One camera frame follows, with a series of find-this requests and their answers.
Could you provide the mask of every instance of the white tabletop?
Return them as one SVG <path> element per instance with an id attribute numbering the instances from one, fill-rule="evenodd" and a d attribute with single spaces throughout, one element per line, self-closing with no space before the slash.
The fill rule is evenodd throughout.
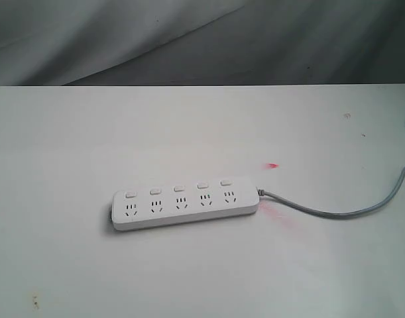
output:
<path id="1" fill-rule="evenodd" d="M 114 192 L 250 176 L 345 212 L 405 165 L 405 85 L 0 87 L 0 317 L 405 317 L 405 182 L 116 233 Z M 266 163 L 279 167 L 266 169 Z"/>

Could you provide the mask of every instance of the white switch button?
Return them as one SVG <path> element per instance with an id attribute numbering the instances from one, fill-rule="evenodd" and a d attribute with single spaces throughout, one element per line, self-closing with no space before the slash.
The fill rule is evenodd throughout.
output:
<path id="1" fill-rule="evenodd" d="M 184 191 L 184 185 L 176 185 L 174 187 L 174 192 L 181 192 Z"/>
<path id="2" fill-rule="evenodd" d="M 135 197 L 137 195 L 136 191 L 128 191 L 125 193 L 125 197 L 130 199 L 131 197 Z"/>
<path id="3" fill-rule="evenodd" d="M 230 186 L 231 185 L 231 181 L 230 180 L 221 180 L 220 184 L 225 187 L 225 186 Z"/>
<path id="4" fill-rule="evenodd" d="M 161 189 L 159 187 L 156 187 L 156 188 L 150 190 L 149 193 L 151 195 L 161 194 Z"/>
<path id="5" fill-rule="evenodd" d="M 198 189 L 206 189 L 208 187 L 208 184 L 206 182 L 200 182 L 196 185 Z"/>

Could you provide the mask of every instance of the power cord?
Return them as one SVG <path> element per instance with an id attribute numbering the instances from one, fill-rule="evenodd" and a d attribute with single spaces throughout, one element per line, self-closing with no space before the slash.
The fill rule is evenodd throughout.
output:
<path id="1" fill-rule="evenodd" d="M 310 209 L 309 207 L 303 207 L 302 205 L 299 205 L 297 203 L 284 199 L 283 197 L 280 197 L 279 195 L 276 195 L 271 192 L 267 192 L 263 189 L 258 190 L 258 195 L 260 197 L 263 197 L 263 196 L 271 197 L 273 200 L 275 200 L 283 205 L 287 205 L 288 207 L 297 209 L 301 212 L 313 215 L 315 217 L 322 217 L 324 219 L 348 220 L 348 219 L 354 219 L 356 217 L 364 217 L 365 215 L 368 215 L 368 214 L 372 213 L 373 211 L 377 211 L 381 207 L 388 204 L 390 202 L 390 200 L 392 200 L 392 198 L 396 195 L 396 193 L 400 189 L 402 182 L 404 181 L 404 178 L 405 178 L 405 167 L 402 169 L 400 177 L 398 178 L 398 181 L 396 182 L 392 191 L 381 202 L 379 202 L 371 207 L 368 207 L 366 209 L 353 211 L 353 212 L 346 212 L 346 213 L 324 212 L 324 211 L 319 211 L 319 210 L 315 210 L 315 209 Z"/>

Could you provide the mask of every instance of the gray cloth backdrop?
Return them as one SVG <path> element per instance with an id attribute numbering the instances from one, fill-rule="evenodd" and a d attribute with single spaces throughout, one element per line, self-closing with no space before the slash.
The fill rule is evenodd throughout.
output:
<path id="1" fill-rule="evenodd" d="M 405 83 L 405 0 L 0 0 L 0 85 Z"/>

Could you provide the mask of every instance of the power strip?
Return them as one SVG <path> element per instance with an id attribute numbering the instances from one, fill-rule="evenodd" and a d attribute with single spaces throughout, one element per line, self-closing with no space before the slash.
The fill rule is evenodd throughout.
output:
<path id="1" fill-rule="evenodd" d="M 247 215 L 257 211 L 259 195 L 247 178 L 228 178 L 118 191 L 111 218 L 129 231 Z"/>

